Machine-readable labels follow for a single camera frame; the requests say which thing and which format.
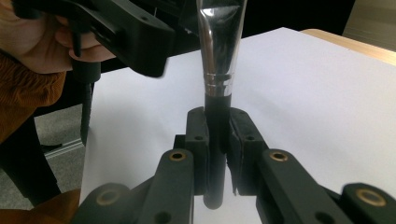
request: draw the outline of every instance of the sleeve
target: sleeve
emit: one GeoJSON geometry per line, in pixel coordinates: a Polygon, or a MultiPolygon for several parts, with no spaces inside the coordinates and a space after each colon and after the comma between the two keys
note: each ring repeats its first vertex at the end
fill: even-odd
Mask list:
{"type": "Polygon", "coordinates": [[[66,72],[38,74],[0,53],[0,144],[40,106],[62,94],[66,72]]]}

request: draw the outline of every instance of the silver metal ferrule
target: silver metal ferrule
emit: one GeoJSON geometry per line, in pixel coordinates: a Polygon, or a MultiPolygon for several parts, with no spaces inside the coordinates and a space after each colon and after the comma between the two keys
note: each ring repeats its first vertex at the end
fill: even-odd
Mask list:
{"type": "Polygon", "coordinates": [[[197,0],[205,93],[228,96],[247,0],[197,0]]]}

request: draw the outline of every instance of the gray carpet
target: gray carpet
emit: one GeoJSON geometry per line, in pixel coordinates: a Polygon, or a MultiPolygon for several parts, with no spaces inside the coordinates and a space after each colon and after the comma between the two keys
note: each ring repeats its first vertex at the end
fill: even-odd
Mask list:
{"type": "MultiPolygon", "coordinates": [[[[80,120],[81,105],[35,119],[41,144],[64,144],[61,148],[46,154],[61,192],[81,187],[85,148],[79,139],[80,120]]],[[[0,170],[0,209],[3,208],[29,209],[32,205],[0,170]]]]}

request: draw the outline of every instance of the white surface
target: white surface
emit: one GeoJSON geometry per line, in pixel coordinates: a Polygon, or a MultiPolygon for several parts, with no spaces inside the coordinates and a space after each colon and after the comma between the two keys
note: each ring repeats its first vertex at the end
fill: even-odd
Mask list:
{"type": "MultiPolygon", "coordinates": [[[[123,69],[95,85],[82,182],[84,199],[117,182],[135,187],[154,175],[204,105],[199,51],[169,59],[164,78],[123,69]]],[[[340,192],[364,182],[396,196],[396,67],[288,29],[241,41],[232,106],[249,113],[269,147],[291,152],[321,184],[340,192]]],[[[255,199],[203,208],[194,223],[260,223],[255,199]]]]}

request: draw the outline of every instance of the human hand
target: human hand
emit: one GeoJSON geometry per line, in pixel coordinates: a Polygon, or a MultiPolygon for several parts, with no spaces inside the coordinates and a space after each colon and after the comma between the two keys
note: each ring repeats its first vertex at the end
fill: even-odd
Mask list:
{"type": "Polygon", "coordinates": [[[102,62],[115,57],[92,33],[81,35],[81,56],[75,56],[67,19],[46,13],[38,20],[20,19],[11,0],[0,0],[0,49],[39,74],[71,70],[70,58],[102,62]]]}

